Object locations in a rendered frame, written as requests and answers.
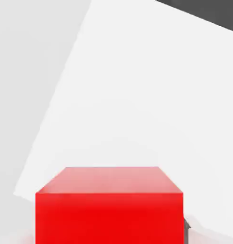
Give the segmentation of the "small red cube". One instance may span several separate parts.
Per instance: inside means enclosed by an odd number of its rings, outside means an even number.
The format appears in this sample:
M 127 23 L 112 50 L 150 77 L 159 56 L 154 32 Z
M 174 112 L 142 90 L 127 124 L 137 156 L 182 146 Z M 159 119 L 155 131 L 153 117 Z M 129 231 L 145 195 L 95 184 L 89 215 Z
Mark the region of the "small red cube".
M 35 244 L 184 244 L 183 192 L 159 167 L 67 167 L 35 195 Z

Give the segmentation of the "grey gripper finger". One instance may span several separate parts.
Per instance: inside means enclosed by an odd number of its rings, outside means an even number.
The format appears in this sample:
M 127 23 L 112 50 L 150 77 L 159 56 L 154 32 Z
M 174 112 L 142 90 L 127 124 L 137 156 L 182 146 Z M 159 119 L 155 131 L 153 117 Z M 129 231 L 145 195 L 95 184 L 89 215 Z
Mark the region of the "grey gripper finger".
M 184 216 L 190 226 L 188 244 L 233 244 L 233 237 L 204 228 L 192 215 Z

